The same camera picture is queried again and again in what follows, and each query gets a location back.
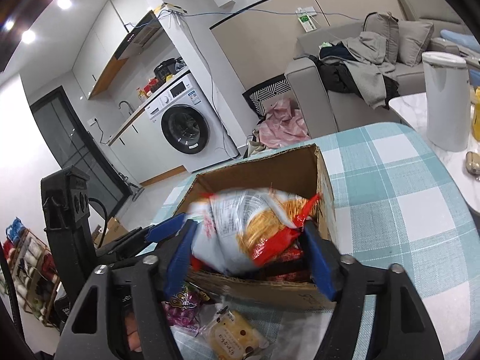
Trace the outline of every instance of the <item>gray pillow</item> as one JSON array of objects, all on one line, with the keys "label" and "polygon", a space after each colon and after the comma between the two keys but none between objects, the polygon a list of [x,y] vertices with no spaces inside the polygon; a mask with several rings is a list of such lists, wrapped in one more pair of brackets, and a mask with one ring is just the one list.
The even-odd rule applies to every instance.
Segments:
[{"label": "gray pillow", "polygon": [[422,53],[430,43],[434,25],[425,21],[399,20],[398,29],[398,60],[407,66],[415,66],[422,60]]},{"label": "gray pillow", "polygon": [[367,15],[363,24],[364,31],[371,31],[387,38],[385,59],[391,64],[397,62],[398,55],[398,23],[390,12],[373,12]]}]

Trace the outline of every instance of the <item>recessed light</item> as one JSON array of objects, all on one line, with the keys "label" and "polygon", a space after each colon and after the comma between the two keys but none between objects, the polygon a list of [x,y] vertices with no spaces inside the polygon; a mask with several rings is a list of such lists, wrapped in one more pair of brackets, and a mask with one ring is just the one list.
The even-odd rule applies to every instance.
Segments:
[{"label": "recessed light", "polygon": [[32,30],[27,30],[22,34],[22,42],[29,44],[35,40],[35,33]]},{"label": "recessed light", "polygon": [[15,22],[13,20],[7,20],[5,23],[5,29],[10,31],[14,27]]},{"label": "recessed light", "polygon": [[68,9],[71,7],[70,0],[57,0],[57,5],[62,9]]}]

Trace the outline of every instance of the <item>tablecloth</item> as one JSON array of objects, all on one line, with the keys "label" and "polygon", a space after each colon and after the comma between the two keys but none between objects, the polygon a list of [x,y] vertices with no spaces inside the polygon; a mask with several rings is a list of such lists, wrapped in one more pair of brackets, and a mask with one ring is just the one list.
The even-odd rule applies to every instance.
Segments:
[{"label": "tablecloth", "polygon": [[[291,147],[312,143],[320,147],[332,182],[340,252],[369,266],[402,264],[429,312],[445,358],[459,358],[480,329],[480,240],[444,166],[414,130],[396,123],[355,128]],[[172,190],[155,223],[173,214],[194,177]],[[312,359],[332,314],[226,301],[275,342],[270,356],[275,360]],[[355,359],[365,358],[373,317],[371,295],[365,300]],[[174,337],[185,359],[215,359],[200,337],[179,331]]]}]

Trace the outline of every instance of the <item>ceiling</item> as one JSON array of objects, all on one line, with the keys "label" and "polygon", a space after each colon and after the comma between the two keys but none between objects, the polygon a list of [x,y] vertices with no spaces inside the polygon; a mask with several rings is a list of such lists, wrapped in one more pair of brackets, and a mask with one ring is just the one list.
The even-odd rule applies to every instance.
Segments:
[{"label": "ceiling", "polygon": [[35,32],[31,44],[20,42],[5,71],[0,85],[20,72],[25,93],[42,87],[59,75],[70,71],[95,19],[107,0],[71,0],[70,9],[62,10],[57,0],[40,14],[30,28]]}]

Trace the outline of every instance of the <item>white lid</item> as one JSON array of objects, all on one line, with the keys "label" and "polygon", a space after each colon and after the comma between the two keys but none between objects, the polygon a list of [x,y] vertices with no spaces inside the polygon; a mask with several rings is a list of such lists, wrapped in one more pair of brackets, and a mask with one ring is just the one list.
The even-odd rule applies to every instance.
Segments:
[{"label": "white lid", "polygon": [[449,52],[427,51],[421,55],[422,61],[429,65],[445,66],[446,68],[466,68],[467,62],[462,57]]}]

